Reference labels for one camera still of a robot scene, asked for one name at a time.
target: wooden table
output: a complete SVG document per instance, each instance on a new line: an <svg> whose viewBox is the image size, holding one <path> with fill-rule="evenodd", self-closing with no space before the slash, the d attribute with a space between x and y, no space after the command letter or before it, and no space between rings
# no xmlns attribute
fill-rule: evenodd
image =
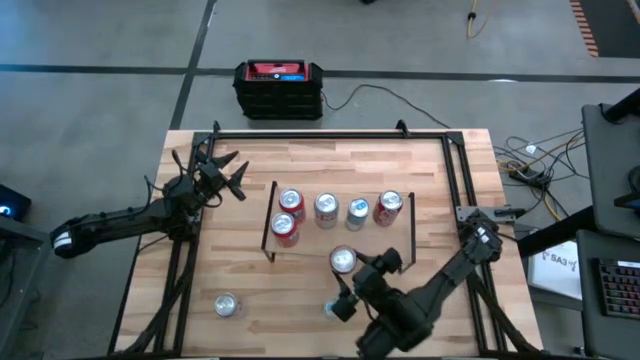
<svg viewBox="0 0 640 360"><path fill-rule="evenodd" d="M504 205L489 132L462 131L478 204ZM171 150L188 159L193 134L193 131L167 134L156 185L161 186L177 175ZM234 150L239 150L240 155L225 170L233 171L241 162L250 161L243 181L247 199L239 202L230 194L223 194L225 200L220 208L204 212L183 356L355 355L355 340L369 320L362 304L348 323L325 317L323 304L337 293L327 259L283 254L272 264L260 251L273 180L303 193L320 190L376 193L386 189L414 192L417 263L401 276L388 275L391 286L408 291L423 285L459 249L439 141L218 140L214 153ZM454 152L458 188L463 191L457 158ZM464 194L461 196L463 204L466 203ZM144 236L141 244L157 237L158 234ZM139 254L116 349L131 344L160 306L170 252L171 242L162 241ZM500 305L525 338L541 348L516 244L505 240L502 257L491 268ZM213 301L224 292L241 298L241 316L221 319L216 315ZM492 344L493 332L486 309L483 314ZM172 323L175 314L167 339L173 338ZM477 355L465 287L458 287L444 303L431 338L409 354L396 350L392 355Z"/></svg>

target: table leg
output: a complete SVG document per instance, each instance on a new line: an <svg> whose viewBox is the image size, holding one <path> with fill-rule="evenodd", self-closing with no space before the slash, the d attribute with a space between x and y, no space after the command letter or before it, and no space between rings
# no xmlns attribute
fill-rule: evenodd
<svg viewBox="0 0 640 360"><path fill-rule="evenodd" d="M593 217L593 206L586 207L544 229L518 240L520 257L535 255L552 246L562 244L576 236L576 231L584 229L597 232Z"/></svg>

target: white label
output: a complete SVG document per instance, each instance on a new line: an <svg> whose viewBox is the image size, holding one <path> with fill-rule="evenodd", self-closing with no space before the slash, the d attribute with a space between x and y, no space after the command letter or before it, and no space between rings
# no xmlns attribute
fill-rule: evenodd
<svg viewBox="0 0 640 360"><path fill-rule="evenodd" d="M632 263L629 261L618 261L618 266L634 267L640 269L640 263Z"/></svg>
<svg viewBox="0 0 640 360"><path fill-rule="evenodd" d="M533 155L536 152L537 147L535 145L527 145L524 149L527 150L529 154Z"/></svg>

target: can lid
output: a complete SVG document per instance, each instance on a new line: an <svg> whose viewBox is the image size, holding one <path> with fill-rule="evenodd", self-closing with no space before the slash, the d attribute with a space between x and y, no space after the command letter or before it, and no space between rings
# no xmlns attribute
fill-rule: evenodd
<svg viewBox="0 0 640 360"><path fill-rule="evenodd" d="M369 214L369 203L363 198L352 200L349 204L349 213L356 217L365 217Z"/></svg>
<svg viewBox="0 0 640 360"><path fill-rule="evenodd" d="M331 267L341 274L353 271L356 261L356 252L348 246L338 246L331 252Z"/></svg>
<svg viewBox="0 0 640 360"><path fill-rule="evenodd" d="M292 209L302 201L302 195L297 190L286 189L280 194L280 205L287 209Z"/></svg>
<svg viewBox="0 0 640 360"><path fill-rule="evenodd" d="M293 230L293 216L287 213L277 213L271 220L271 229L276 234L287 234Z"/></svg>
<svg viewBox="0 0 640 360"><path fill-rule="evenodd" d="M338 200L333 194L320 194L316 198L316 207L322 212L330 212L338 207Z"/></svg>
<svg viewBox="0 0 640 360"><path fill-rule="evenodd" d="M220 316L231 316L236 312L238 300L230 293L218 296L213 307Z"/></svg>
<svg viewBox="0 0 640 360"><path fill-rule="evenodd" d="M396 210L402 206L402 196L395 191L385 191L380 195L380 202L389 210Z"/></svg>

